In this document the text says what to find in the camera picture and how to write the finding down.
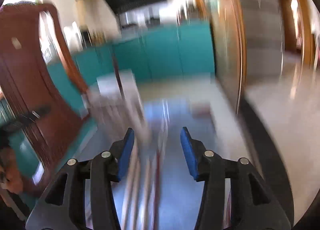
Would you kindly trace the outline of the person's left hand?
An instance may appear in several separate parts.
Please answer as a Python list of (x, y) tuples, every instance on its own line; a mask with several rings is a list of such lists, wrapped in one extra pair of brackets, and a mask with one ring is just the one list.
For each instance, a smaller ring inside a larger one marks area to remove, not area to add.
[(17, 166), (16, 156), (11, 147), (1, 149), (1, 187), (14, 194), (23, 192), (23, 181)]

